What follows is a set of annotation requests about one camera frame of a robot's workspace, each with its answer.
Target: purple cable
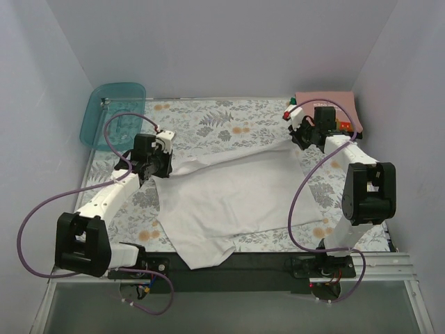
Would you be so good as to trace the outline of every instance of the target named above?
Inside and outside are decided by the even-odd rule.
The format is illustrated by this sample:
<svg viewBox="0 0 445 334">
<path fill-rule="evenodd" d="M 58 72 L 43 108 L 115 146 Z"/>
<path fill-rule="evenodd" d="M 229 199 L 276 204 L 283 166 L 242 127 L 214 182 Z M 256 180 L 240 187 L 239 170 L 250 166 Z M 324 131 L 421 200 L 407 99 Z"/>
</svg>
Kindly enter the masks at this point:
<svg viewBox="0 0 445 334">
<path fill-rule="evenodd" d="M 303 182 L 301 182 L 300 186 L 298 187 L 298 190 L 296 192 L 296 194 L 293 197 L 292 200 L 292 204 L 291 204 L 291 208 L 289 209 L 289 215 L 287 217 L 287 231 L 289 233 L 289 237 L 291 238 L 292 242 L 299 248 L 302 249 L 306 252 L 310 252 L 310 253 L 328 253 L 328 252 L 339 252 L 339 251 L 352 251 L 354 253 L 359 253 L 360 256 L 362 257 L 362 261 L 363 261 L 363 269 L 362 269 L 362 273 L 360 274 L 359 279 L 357 280 L 357 283 L 355 283 L 355 285 L 351 288 L 351 290 L 349 290 L 344 296 L 335 299 L 333 301 L 331 301 L 331 303 L 338 303 L 339 301 L 343 301 L 346 298 L 348 298 L 351 294 L 353 294 L 353 292 L 358 288 L 358 286 L 360 285 L 361 281 L 363 280 L 364 277 L 364 273 L 366 271 L 366 259 L 364 257 L 363 252 L 361 252 L 360 250 L 356 249 L 356 248 L 348 248 L 348 247 L 338 247 L 338 248 L 328 248 L 328 249 L 310 249 L 310 248 L 306 248 L 302 245 L 300 245 L 295 237 L 293 236 L 292 233 L 292 215 L 293 215 L 293 210 L 295 208 L 295 204 L 297 203 L 297 199 L 298 196 L 301 194 L 302 189 L 304 188 L 304 186 L 306 185 L 306 183 L 309 181 L 309 179 L 311 178 L 311 176 L 316 172 L 317 169 L 319 169 L 321 167 L 321 165 L 323 165 L 327 160 L 329 160 L 330 158 L 332 158 L 334 155 L 336 155 L 338 152 L 340 152 L 342 149 L 344 149 L 346 146 L 348 146 L 350 144 L 351 141 L 355 140 L 355 137 L 357 137 L 357 128 L 355 126 L 354 120 L 353 118 L 350 116 L 350 114 L 340 105 L 338 105 L 336 102 L 329 100 L 329 99 L 311 99 L 311 100 L 307 100 L 304 101 L 303 103 L 297 104 L 295 107 L 293 107 L 289 113 L 291 113 L 292 111 L 296 110 L 297 108 L 300 108 L 301 106 L 305 105 L 306 103 L 310 103 L 310 102 L 315 102 L 315 101 L 324 101 L 324 102 L 329 102 L 337 107 L 340 108 L 340 110 L 342 110 L 346 116 L 348 116 L 349 121 L 351 122 L 351 124 L 353 125 L 353 129 L 354 129 L 354 134 L 352 136 L 352 138 L 350 139 L 350 141 L 348 141 L 347 143 L 344 143 L 342 146 L 340 146 L 339 148 L 337 148 L 334 152 L 328 154 L 326 157 L 324 157 L 323 159 L 321 159 L 316 165 L 315 167 L 313 167 L 311 169 L 311 171 L 306 175 L 306 178 L 303 180 Z"/>
<path fill-rule="evenodd" d="M 25 219 L 22 221 L 22 224 L 20 225 L 19 232 L 17 233 L 17 254 L 19 255 L 19 259 L 20 259 L 20 262 L 22 263 L 23 267 L 24 267 L 27 271 L 29 271 L 30 273 L 32 273 L 33 275 L 38 276 L 38 277 L 41 277 L 41 278 L 65 278 L 65 277 L 71 277 L 71 276 L 74 276 L 74 275 L 78 275 L 78 273 L 64 273 L 64 274 L 61 274 L 61 275 L 51 275 L 51 274 L 47 274 L 47 273 L 39 273 L 38 271 L 32 269 L 32 268 L 29 266 L 29 264 L 26 262 L 26 260 L 25 260 L 25 258 L 24 258 L 24 256 L 23 256 L 23 250 L 22 250 L 22 236 L 23 236 L 23 230 L 24 230 L 26 224 L 28 223 L 29 219 L 32 217 L 32 215 L 34 215 L 34 214 L 37 212 L 37 210 L 39 210 L 41 207 L 43 207 L 44 205 L 46 205 L 46 204 L 52 202 L 53 200 L 58 200 L 59 198 L 62 198 L 62 197 L 68 196 L 68 195 L 74 195 L 75 193 L 81 193 L 81 192 L 84 192 L 84 191 L 87 191 L 87 190 L 97 189 L 97 188 L 101 188 L 101 187 L 103 187 L 103 186 L 109 186 L 110 184 L 115 183 L 115 181 L 123 180 L 123 179 L 126 178 L 128 175 L 130 175 L 130 173 L 131 173 L 131 169 L 132 169 L 132 167 L 131 167 L 131 162 L 130 162 L 128 159 L 125 159 L 125 158 L 124 158 L 124 157 L 123 157 L 123 156 L 122 156 L 122 155 L 121 155 L 121 154 L 114 148 L 114 146 L 111 144 L 110 140 L 108 139 L 108 134 L 107 134 L 107 132 L 106 132 L 107 129 L 108 129 L 108 126 L 110 125 L 110 122 L 111 122 L 112 120 L 114 120 L 115 118 L 118 118 L 118 117 L 120 117 L 120 116 L 138 116 L 138 117 L 140 117 L 140 118 L 142 118 L 142 119 L 144 119 L 144 120 L 150 122 L 151 124 L 153 124 L 153 125 L 154 125 L 154 128 L 155 128 L 155 131 L 158 131 L 158 125 L 157 125 L 155 122 L 153 122 L 153 121 L 150 120 L 149 118 L 147 118 L 147 117 L 145 117 L 145 116 L 143 116 L 143 115 L 140 115 L 140 114 L 138 114 L 138 113 L 120 113 L 120 114 L 118 114 L 118 115 L 114 115 L 113 117 L 111 117 L 111 118 L 105 123 L 105 125 L 104 125 L 104 138 L 105 138 L 105 141 L 106 141 L 106 143 L 108 144 L 108 146 L 110 147 L 111 151 L 113 151 L 114 154 L 116 154 L 119 158 L 121 158 L 122 160 L 124 160 L 124 161 L 127 163 L 128 167 L 129 167 L 129 168 L 128 168 L 128 171 L 127 171 L 124 175 L 118 177 L 116 180 L 111 180 L 111 181 L 107 181 L 107 182 L 104 182 L 104 183 L 95 184 L 94 186 L 87 186 L 87 187 L 85 187 L 85 188 L 80 188 L 80 189 L 75 189 L 75 190 L 67 191 L 67 192 L 65 192 L 65 193 L 60 193 L 60 194 L 58 194 L 58 195 L 55 195 L 55 196 L 53 196 L 53 197 L 50 197 L 50 198 L 48 198 L 47 200 L 44 200 L 43 202 L 41 202 L 41 203 L 40 203 L 39 205 L 37 205 L 36 207 L 34 207 L 34 208 L 33 208 L 33 209 L 26 215 Z"/>
<path fill-rule="evenodd" d="M 171 280 L 168 279 L 167 276 L 163 275 L 162 273 L 158 273 L 157 271 L 151 271 L 151 270 L 119 268 L 118 271 L 125 271 L 127 273 L 148 273 L 148 274 L 152 274 L 152 275 L 155 275 L 155 276 L 163 278 L 168 283 L 168 286 L 170 287 L 170 300 L 168 301 L 167 306 L 164 307 L 164 309 L 162 309 L 161 311 L 150 310 L 149 308 L 146 308 L 145 306 L 136 304 L 131 299 L 123 298 L 122 299 L 123 301 L 126 301 L 128 304 L 134 306 L 135 308 L 138 308 L 139 310 L 142 310 L 142 311 L 148 313 L 149 315 L 163 315 L 165 312 L 168 311 L 170 306 L 173 304 L 173 299 L 175 297 L 175 289 L 173 289 L 173 283 L 172 283 Z"/>
</svg>

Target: purple hose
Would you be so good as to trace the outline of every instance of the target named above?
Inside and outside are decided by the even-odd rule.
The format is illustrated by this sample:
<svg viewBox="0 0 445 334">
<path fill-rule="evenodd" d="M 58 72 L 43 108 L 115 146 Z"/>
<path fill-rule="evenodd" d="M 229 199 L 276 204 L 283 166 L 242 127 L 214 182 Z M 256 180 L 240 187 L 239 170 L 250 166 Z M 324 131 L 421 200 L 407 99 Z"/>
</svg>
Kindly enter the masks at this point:
<svg viewBox="0 0 445 334">
<path fill-rule="evenodd" d="M 164 307 L 164 309 L 162 309 L 161 311 L 150 310 L 149 308 L 146 308 L 145 306 L 142 306 L 142 305 L 134 303 L 131 299 L 123 298 L 122 299 L 123 301 L 126 301 L 128 304 L 134 306 L 135 308 L 138 308 L 139 310 L 142 310 L 142 311 L 148 313 L 149 315 L 163 315 L 165 312 L 168 311 L 170 306 L 173 304 L 173 299 L 175 298 L 175 289 L 173 289 L 173 283 L 172 283 L 171 280 L 168 279 L 167 276 L 163 275 L 162 273 L 158 273 L 157 271 L 151 271 L 151 270 L 119 268 L 118 271 L 125 271 L 127 273 L 148 273 L 148 274 L 152 274 L 152 275 L 155 275 L 155 276 L 163 278 L 165 281 L 167 281 L 168 286 L 170 287 L 170 300 L 168 301 L 167 306 Z"/>
<path fill-rule="evenodd" d="M 143 118 L 144 120 L 152 123 L 154 125 L 155 131 L 157 131 L 158 129 L 158 125 L 153 122 L 152 120 L 150 120 L 149 118 L 142 116 L 138 113 L 120 113 L 118 115 L 114 115 L 113 117 L 111 117 L 104 126 L 104 138 L 106 143 L 108 144 L 108 146 L 110 147 L 111 151 L 113 151 L 114 154 L 116 154 L 119 158 L 121 158 L 122 160 L 124 160 L 127 165 L 128 165 L 128 171 L 118 177 L 116 180 L 120 181 L 123 180 L 124 178 L 126 178 L 128 175 L 130 175 L 131 173 L 131 162 L 128 159 L 125 159 L 115 148 L 114 146 L 111 144 L 110 140 L 108 139 L 108 134 L 106 133 L 106 130 L 108 129 L 108 126 L 110 125 L 110 122 L 112 120 L 114 120 L 115 118 L 118 118 L 120 116 L 138 116 L 140 118 Z M 60 193 L 58 195 L 55 195 L 53 197 L 50 197 L 46 200 L 44 200 L 43 202 L 41 202 L 39 205 L 37 205 L 36 207 L 34 207 L 25 217 L 25 219 L 22 221 L 22 224 L 20 225 L 19 228 L 19 232 L 17 233 L 17 254 L 19 255 L 19 259 L 20 262 L 23 264 L 23 267 L 29 271 L 30 273 L 32 273 L 35 276 L 41 277 L 41 278 L 65 278 L 65 277 L 71 277 L 74 275 L 77 275 L 78 273 L 64 273 L 61 275 L 51 275 L 51 274 L 47 274 L 47 273 L 39 273 L 38 271 L 32 269 L 28 262 L 26 262 L 24 256 L 23 256 L 23 250 L 22 250 L 22 236 L 23 236 L 23 230 L 26 226 L 26 224 L 28 223 L 29 219 L 32 217 L 32 215 L 35 214 L 35 212 L 37 210 L 39 210 L 41 207 L 43 207 L 44 205 L 48 204 L 49 202 L 52 202 L 53 200 L 58 200 L 59 198 L 68 196 L 68 195 L 74 195 L 75 193 L 81 193 L 87 190 L 92 190 L 92 189 L 97 189 L 97 188 L 101 188 L 103 186 L 109 186 L 110 184 L 113 184 L 115 182 L 115 180 L 111 180 L 111 181 L 107 181 L 104 183 L 100 183 L 100 184 L 95 184 L 94 186 L 87 186 L 85 188 L 80 188 L 80 189 L 75 189 L 75 190 L 71 190 L 71 191 L 67 191 L 65 193 Z"/>
<path fill-rule="evenodd" d="M 346 116 L 348 116 L 349 121 L 351 122 L 351 124 L 353 125 L 353 129 L 354 129 L 354 134 L 352 136 L 352 138 L 350 139 L 350 141 L 348 141 L 347 143 L 344 143 L 342 146 L 340 146 L 339 148 L 337 148 L 334 152 L 328 154 L 326 157 L 324 157 L 323 159 L 321 159 L 316 165 L 315 167 L 313 167 L 311 169 L 311 171 L 306 175 L 306 178 L 303 180 L 303 182 L 301 182 L 300 186 L 298 187 L 298 190 L 296 192 L 296 194 L 293 197 L 292 200 L 292 204 L 291 204 L 291 208 L 289 209 L 289 215 L 287 217 L 287 231 L 289 233 L 289 237 L 291 238 L 292 242 L 299 248 L 302 249 L 306 252 L 310 252 L 310 253 L 328 253 L 328 252 L 338 252 L 338 251 L 352 251 L 354 253 L 359 253 L 360 256 L 362 257 L 363 260 L 363 269 L 362 269 L 362 273 L 360 274 L 359 279 L 357 280 L 357 283 L 355 283 L 355 285 L 353 286 L 353 288 L 351 290 L 349 290 L 344 296 L 335 299 L 333 301 L 331 301 L 331 303 L 338 303 L 339 301 L 343 301 L 346 298 L 348 298 L 351 294 L 353 294 L 353 292 L 358 288 L 359 284 L 361 283 L 361 281 L 363 280 L 364 277 L 364 273 L 366 271 L 366 259 L 364 257 L 363 252 L 361 252 L 360 250 L 356 249 L 356 248 L 348 248 L 348 247 L 338 247 L 338 248 L 328 248 L 328 249 L 310 249 L 310 248 L 306 248 L 302 245 L 300 245 L 295 237 L 293 236 L 292 233 L 292 215 L 293 215 L 293 210 L 295 208 L 295 204 L 297 203 L 297 199 L 298 196 L 300 196 L 301 191 L 303 190 L 303 188 L 305 187 L 306 183 L 309 181 L 309 179 L 311 178 L 311 176 L 316 172 L 317 169 L 319 169 L 321 167 L 321 165 L 323 165 L 327 160 L 329 160 L 330 158 L 332 158 L 334 155 L 336 155 L 338 152 L 340 152 L 342 149 L 344 149 L 346 146 L 349 145 L 349 143 L 351 141 L 355 140 L 355 137 L 357 137 L 357 128 L 355 126 L 354 120 L 353 118 L 350 116 L 350 114 L 340 105 L 338 105 L 336 102 L 329 100 L 329 99 L 312 99 L 312 100 L 307 100 L 304 101 L 303 103 L 297 104 L 295 107 L 293 107 L 289 113 L 291 113 L 292 111 L 296 110 L 297 108 L 300 108 L 301 106 L 305 105 L 306 103 L 310 103 L 310 102 L 314 102 L 314 101 L 324 101 L 324 102 L 329 102 L 337 107 L 339 107 L 345 114 Z"/>
</svg>

